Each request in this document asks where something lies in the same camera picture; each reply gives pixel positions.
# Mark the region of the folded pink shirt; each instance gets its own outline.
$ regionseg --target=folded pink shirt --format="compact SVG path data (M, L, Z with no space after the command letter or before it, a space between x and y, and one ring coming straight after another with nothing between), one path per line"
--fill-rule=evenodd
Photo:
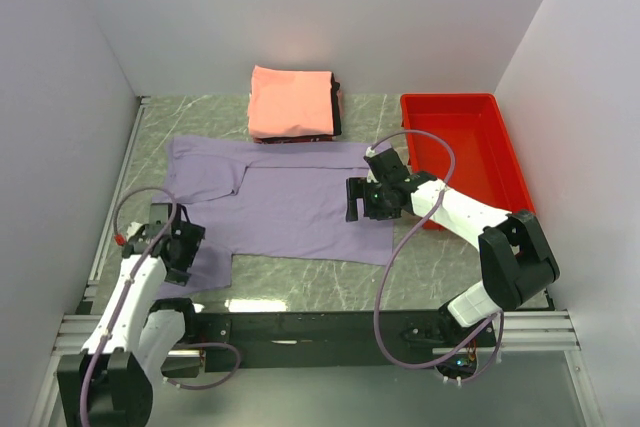
M249 135L258 139L332 135L331 75L255 66Z

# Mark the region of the stack of folded clothes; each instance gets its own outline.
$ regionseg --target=stack of folded clothes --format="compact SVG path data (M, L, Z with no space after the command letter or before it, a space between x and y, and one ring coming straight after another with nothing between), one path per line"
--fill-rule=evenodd
M331 72L271 70L251 78L249 134L259 143L331 141L342 134L342 93Z

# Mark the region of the black metal base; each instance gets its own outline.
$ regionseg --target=black metal base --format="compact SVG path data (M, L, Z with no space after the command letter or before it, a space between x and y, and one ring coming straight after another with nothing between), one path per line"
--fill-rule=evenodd
M63 355L56 372L65 420L80 427L80 394L89 366L88 354ZM144 427L151 415L153 390L131 352L100 356L88 398L93 427Z
M237 347L242 368L389 364L375 340L372 312L200 313L197 319L199 338ZM434 359L434 348L454 347L475 327L452 328L436 310L380 314L388 350L410 363ZM478 347L494 347L495 334L485 330L476 342ZM205 371L228 371L234 362L230 352L207 349Z

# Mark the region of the cable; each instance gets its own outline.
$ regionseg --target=cable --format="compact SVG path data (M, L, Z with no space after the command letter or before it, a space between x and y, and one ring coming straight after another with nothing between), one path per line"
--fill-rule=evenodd
M167 194L167 197L169 197L169 200L171 201L171 213L169 214L169 219L167 220L167 223L162 227L162 229L160 230L160 232L158 233L158 235L156 235L153 239L151 239L151 244L153 243L158 243L160 241L160 239L162 238L162 236L165 234L165 232L169 229L169 227L171 227L171 224L173 223L174 219L176 218L176 206L177 201L175 199L175 197L173 196L173 194L168 191L167 189L165 189L164 187L139 187L137 189L133 189L130 190L129 192L127 192L126 194L124 194L122 196L122 198L118 201L118 203L115 206L114 212L113 212L113 220L111 221L111 224L113 225L113 233L115 235L118 235L120 233L120 229L118 228L118 214L120 213L120 210L122 210L122 206L124 205L124 203L129 200L131 197L133 197L136 194L139 194L140 192L147 192L149 190L157 190L158 192L163 192L165 194Z
M451 176L453 175L453 172L454 172L454 170L456 168L456 156L455 156L451 146L447 142L445 142L443 139L438 137L437 135L434 135L434 134L431 134L429 132L425 132L425 131L422 131L422 130L407 129L407 130L402 130L400 132L395 132L395 133L393 133L391 135L383 137L382 139L376 141L370 148L372 150L374 150L382 142L384 142L386 140L389 140L390 138L395 137L396 135L403 135L403 134L423 135L423 136L428 137L428 138L430 138L432 140L435 140L436 142L438 142L440 145L442 145L447 150L447 153L449 154L450 164L449 164L449 171L447 172L447 175L443 179L445 186L447 186L448 183L449 183L449 180L451 179ZM433 205L431 210L429 210L429 212L427 212L427 214L424 217L422 217L422 219L420 219L420 221L416 225L413 226L413 228L398 243L396 248L393 249L393 253L391 254L391 257L389 258L389 261L387 262L387 264L385 266L385 270L384 270L384 273L382 275L382 280L380 281L380 285L378 287L378 292L376 294L376 300L375 300L375 304L374 304L374 308L373 308L373 331L374 331L374 334L375 334L375 337L376 337L376 342L378 344L378 348L380 349L380 352L382 352L382 355L384 355L385 358L389 362L391 362L392 364L398 365L400 367L403 367L405 369L412 369L412 370L429 369L429 368L435 367L436 365L438 365L438 364L440 364L440 363L442 363L442 362L444 362L446 360L449 360L456 353L458 353L458 351L463 349L471 340L473 340L480 332L482 332L493 321L493 319L496 318L496 315L497 315L497 314L493 314L490 317L488 317L487 319L485 319L467 337L465 337L464 340L462 340L456 347L451 349L451 351L449 351L449 353L447 353L447 354L445 354L445 355L443 355L441 357L438 357L437 359L431 360L429 362L423 362L421 364L409 364L407 362L402 362L401 360L398 360L393 355L391 355L389 350L387 350L387 347L384 345L384 341L382 340L382 334L380 333L380 304L382 303L382 293L384 292L384 285L387 282L387 278L389 277L389 272L391 272L391 267L393 266L393 262L396 260L396 257L398 256L398 254L400 253L402 248L406 245L406 243L409 241L409 239L411 239L411 237L413 237L415 235L415 233L418 232L425 223L427 223L427 221L433 216L433 214L436 212L436 210L438 210L440 208L440 206L442 205L442 201L444 200L445 190L446 190L446 187L444 189L442 189L440 191L440 193L438 194L438 199L436 200L436 203ZM494 351L495 357L497 357L497 352L498 352L498 349L499 349L499 345L500 345L500 343L496 344L496 349ZM484 372L486 367L487 366L485 365L477 375L479 375L480 373Z
M188 384L181 384L179 382L176 382L173 379L167 379L167 382L170 383L171 385L175 385L176 387L180 388L180 389L185 389L185 390L207 390L207 389L211 389L212 387L217 387L220 384L224 384L227 380L229 380L231 377L233 377L233 375L237 372L237 370L240 368L240 362L242 362L242 355L240 354L240 351L234 347L231 344L227 344L224 342L205 342L202 344L188 344L184 346L185 348L191 348L191 347L196 347L199 349L206 349L209 347L220 347L222 349L227 349L230 350L231 352L234 353L234 355L236 356L236 364L233 366L233 369L231 369L231 372L229 372L227 375L225 375L223 378L221 378L220 380L217 380L211 384L205 384L205 385L188 385Z

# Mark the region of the metal frame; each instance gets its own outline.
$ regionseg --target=metal frame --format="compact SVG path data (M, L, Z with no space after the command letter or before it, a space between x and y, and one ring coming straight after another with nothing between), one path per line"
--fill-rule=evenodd
M564 355L567 359L569 374L573 381L573 387L576 390L576 396L578 397L580 410L582 410L585 426L600 427L601 425L606 425L602 417L602 412L600 412L598 399L591 385L591 379L589 378L582 353L565 352Z
M108 241L111 238L111 223L113 222L113 211L115 210L116 203L118 202L118 199L122 194L122 185L124 184L124 178L129 168L133 147L135 146L136 140L138 138L138 131L140 130L142 116L145 112L145 104L145 99L141 99L140 107L138 108L138 113L136 114L136 120L133 123L131 135L129 136L129 142L127 143L127 150L125 151L124 159L122 160L122 167L120 168L120 173L118 174L118 181L116 182L116 187L113 191L113 197L111 198L111 205L109 205L107 218L104 221L102 233L100 234L100 241L98 242L98 247L96 249L96 255L91 266L91 272L89 274L90 282L100 280L100 276L102 275L102 266L104 265L104 259L107 255L107 246L109 245Z
M29 427L52 427L56 409L61 408L55 371L60 357L78 353L96 328L98 315L66 315L53 347L45 379L36 402ZM448 349L433 349L434 354ZM491 348L479 349L489 352ZM564 352L586 427L605 425L591 381L582 359L580 344L566 311L507 312L502 352ZM184 352L172 352L182 356Z

